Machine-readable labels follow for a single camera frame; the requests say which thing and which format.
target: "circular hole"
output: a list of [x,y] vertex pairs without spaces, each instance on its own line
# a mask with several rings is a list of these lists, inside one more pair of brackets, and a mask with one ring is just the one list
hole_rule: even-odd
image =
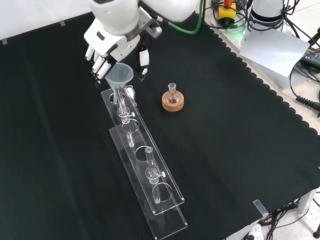
[[152,196],[156,204],[168,201],[173,195],[172,188],[168,183],[160,182],[152,189]]
[[137,160],[139,160],[140,162],[147,161],[146,152],[145,152],[145,148],[147,148],[147,147],[148,146],[140,146],[134,152],[135,158]]
[[139,122],[133,118],[130,118],[128,123],[122,123],[122,130],[126,133],[135,133],[139,129]]
[[114,93],[111,93],[109,100],[111,103],[114,104]]

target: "white paper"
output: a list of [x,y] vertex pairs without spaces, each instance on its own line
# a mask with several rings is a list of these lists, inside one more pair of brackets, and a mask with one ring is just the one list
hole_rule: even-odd
[[274,29],[253,30],[241,46],[240,55],[288,77],[308,47],[309,43]]

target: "scalloped edge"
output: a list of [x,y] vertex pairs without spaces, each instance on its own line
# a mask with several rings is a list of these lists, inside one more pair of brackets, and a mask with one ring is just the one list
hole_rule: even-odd
[[320,135],[318,134],[318,131],[316,129],[314,129],[313,127],[310,127],[310,124],[307,121],[303,120],[303,117],[300,114],[297,114],[296,110],[290,106],[290,103],[287,101],[284,101],[283,97],[278,95],[278,93],[271,89],[270,86],[268,84],[266,84],[261,78],[258,78],[257,74],[255,74],[252,69],[250,67],[248,67],[248,64],[240,57],[237,55],[237,53],[235,53],[229,46],[227,46],[227,43],[217,34],[215,33],[215,30],[213,28],[210,28],[210,26],[206,23],[205,24],[205,28],[208,29],[210,32],[213,33],[213,36],[215,38],[218,38],[219,41],[222,43],[222,45],[227,48],[227,50],[231,53],[233,58],[236,58],[237,61],[241,61],[240,64],[242,64],[246,70],[252,75],[252,77],[254,79],[256,79],[259,84],[262,84],[262,87],[269,90],[270,93],[272,95],[274,95],[276,98],[279,99],[280,104],[288,110],[288,112],[294,117],[296,118],[299,122],[301,122],[301,127],[302,128],[308,128],[308,130],[306,131],[306,133],[310,136],[316,135],[318,137],[318,139],[320,140]]

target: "cable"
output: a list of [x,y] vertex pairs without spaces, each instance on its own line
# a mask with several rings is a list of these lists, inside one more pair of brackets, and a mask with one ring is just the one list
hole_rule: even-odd
[[174,29],[182,32],[182,33],[185,33],[185,34],[190,34],[190,35],[195,35],[195,34],[198,34],[201,29],[202,29],[202,26],[204,24],[204,8],[206,7],[206,0],[201,0],[200,2],[200,7],[199,7],[199,18],[198,18],[198,23],[196,25],[196,28],[195,30],[193,31],[190,31],[190,30],[185,30],[177,25],[174,25],[172,22],[169,22],[168,25],[173,27]]
[[298,5],[299,2],[300,2],[300,0],[294,0],[294,5],[293,5],[293,7],[289,8],[288,10],[286,10],[285,13],[286,13],[287,15],[292,15],[292,14],[294,14],[294,12],[295,12],[295,10],[296,10],[296,6]]
[[282,228],[282,227],[286,227],[286,226],[289,226],[289,225],[291,225],[291,224],[294,224],[294,223],[296,223],[296,222],[298,222],[300,219],[302,219],[305,215],[307,215],[307,213],[309,212],[309,209],[306,211],[306,213],[303,215],[303,216],[301,216],[301,217],[299,217],[297,220],[295,220],[294,222],[291,222],[291,223],[289,223],[289,224],[286,224],[286,225],[282,225],[282,226],[277,226],[275,229],[279,229],[279,228]]
[[266,235],[265,240],[273,239],[273,233],[277,228],[277,225],[280,219],[282,219],[289,210],[297,208],[299,206],[300,199],[301,198],[299,198],[297,201],[293,201],[289,204],[284,205],[281,209],[277,209],[276,211],[273,211],[266,218],[258,222],[258,224],[260,224],[261,226],[269,227],[269,231]]
[[[303,56],[302,58],[306,58],[306,57],[308,57],[308,56],[310,56],[310,55],[312,55],[312,54],[315,54],[315,53],[316,53],[316,51],[315,51],[315,52],[311,52],[311,53]],[[300,58],[300,60],[296,62],[296,64],[293,66],[293,68],[292,68],[292,70],[291,70],[291,72],[290,72],[290,75],[289,75],[290,89],[291,89],[292,93],[295,95],[295,100],[296,100],[296,101],[298,101],[298,102],[300,102],[300,103],[302,103],[302,104],[304,104],[304,105],[306,105],[306,106],[308,106],[308,107],[310,107],[310,108],[313,108],[314,110],[320,112],[320,102],[311,101],[311,100],[309,100],[309,99],[307,99],[307,98],[304,98],[304,97],[301,97],[301,96],[297,95],[297,94],[295,93],[293,87],[292,87],[292,80],[291,80],[291,78],[292,78],[292,73],[293,73],[295,67],[298,65],[298,63],[301,61],[302,58]]]
[[313,201],[320,207],[320,204],[315,199],[313,199]]
[[301,30],[300,27],[298,27],[296,24],[294,24],[290,19],[288,19],[286,16],[285,16],[285,20],[288,22],[288,23],[291,23],[293,26],[295,26],[300,32],[302,32],[304,35],[306,35],[310,40],[312,40],[312,42],[314,44],[317,44],[320,48],[320,44],[317,43],[315,40],[312,39],[312,37],[310,37],[307,33],[305,33],[303,30]]
[[307,69],[307,71],[310,73],[310,75],[308,75],[299,65],[297,65],[296,66],[307,78],[309,78],[309,79],[311,79],[312,81],[315,81],[315,82],[317,82],[317,83],[320,83],[320,81],[319,81],[319,79],[316,77],[316,76],[314,76],[313,74],[311,75],[311,72],[309,72],[310,70],[309,69]]
[[[247,1],[248,0],[235,0],[235,1],[233,1],[233,3],[236,3],[236,8],[234,9],[233,7],[225,6],[223,2],[220,2],[220,0],[212,0],[211,1],[211,7],[207,7],[205,10],[213,9],[214,20],[217,23],[221,24],[222,26],[212,26],[212,25],[210,25],[210,27],[213,28],[213,29],[236,29],[236,28],[243,27],[247,23],[246,15],[245,15],[246,14],[245,7],[247,5]],[[216,10],[218,10],[219,7],[224,7],[225,9],[232,9],[238,15],[242,16],[242,18],[240,18],[239,20],[235,21],[232,24],[223,24],[217,19],[217,16],[216,16]],[[242,21],[243,19],[244,19],[244,23],[242,23],[241,25],[237,25],[236,24],[236,23],[239,23],[240,21]]]
[[288,21],[286,21],[286,22],[289,24],[290,28],[293,30],[295,36],[296,36],[298,39],[300,39],[300,36],[299,36],[299,34],[298,34],[295,26],[293,26],[292,23],[290,23],[290,22],[288,22]]
[[319,78],[317,78],[317,77],[311,72],[310,68],[307,68],[306,70],[308,71],[308,73],[309,73],[312,77],[314,77],[314,79],[315,79],[316,82],[320,83]]

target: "black cloth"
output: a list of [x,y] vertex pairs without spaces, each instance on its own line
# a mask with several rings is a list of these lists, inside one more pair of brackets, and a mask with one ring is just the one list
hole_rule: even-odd
[[[0,45],[1,239],[151,239],[84,60],[93,19]],[[211,30],[167,26],[149,53],[136,102],[185,198],[188,228],[172,239],[224,239],[261,217],[254,200],[271,212],[320,185],[316,132]],[[175,113],[161,106],[171,82]]]

